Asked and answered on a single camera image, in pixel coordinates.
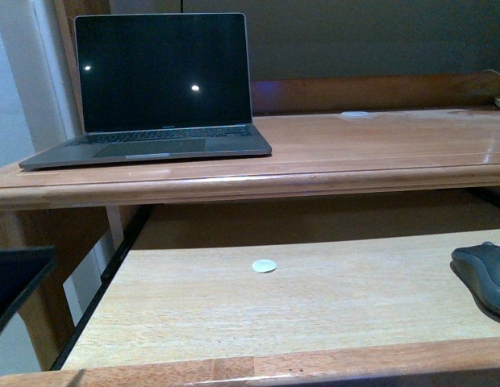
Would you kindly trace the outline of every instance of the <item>white round sticker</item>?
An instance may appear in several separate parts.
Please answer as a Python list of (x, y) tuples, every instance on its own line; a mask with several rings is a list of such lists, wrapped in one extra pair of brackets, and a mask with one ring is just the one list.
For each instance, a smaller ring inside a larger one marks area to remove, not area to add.
[(341, 113), (344, 117), (353, 117), (353, 118), (359, 118), (359, 117), (368, 117), (369, 113), (366, 111), (344, 111)]
[(272, 260), (256, 260), (252, 268), (258, 273), (270, 273), (277, 268), (277, 264)]

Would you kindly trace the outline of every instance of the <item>gray mouse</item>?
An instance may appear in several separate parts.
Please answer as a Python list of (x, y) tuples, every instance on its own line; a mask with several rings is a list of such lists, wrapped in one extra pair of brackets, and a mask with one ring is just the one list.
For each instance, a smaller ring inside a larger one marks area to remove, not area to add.
[(457, 248), (451, 254), (452, 271), (469, 288), (480, 309), (500, 320), (500, 246), (484, 242)]

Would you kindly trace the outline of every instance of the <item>black screen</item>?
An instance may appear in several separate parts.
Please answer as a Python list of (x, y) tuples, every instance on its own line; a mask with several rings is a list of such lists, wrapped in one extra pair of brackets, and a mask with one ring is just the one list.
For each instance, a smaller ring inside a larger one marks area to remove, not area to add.
[(242, 14), (76, 19), (87, 131), (250, 123)]

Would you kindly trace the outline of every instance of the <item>laptop keyboard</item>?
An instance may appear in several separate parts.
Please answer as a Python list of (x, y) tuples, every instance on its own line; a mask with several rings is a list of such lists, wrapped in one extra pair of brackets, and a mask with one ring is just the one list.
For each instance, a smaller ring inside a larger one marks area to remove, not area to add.
[(153, 141), (156, 139), (204, 139), (206, 137), (244, 137), (252, 135), (245, 126), (240, 127), (195, 127), (191, 129), (166, 129), (162, 131), (124, 131), (88, 135), (75, 139), (68, 146), (83, 144), (128, 143), (134, 141)]

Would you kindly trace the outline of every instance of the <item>trackpad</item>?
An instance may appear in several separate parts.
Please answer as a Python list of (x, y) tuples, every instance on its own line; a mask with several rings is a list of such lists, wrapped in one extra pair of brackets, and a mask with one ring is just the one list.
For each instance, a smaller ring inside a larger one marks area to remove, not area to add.
[(171, 139), (166, 141), (140, 141), (135, 143), (110, 144), (94, 158), (150, 156), (173, 153), (195, 153), (205, 150), (205, 139)]

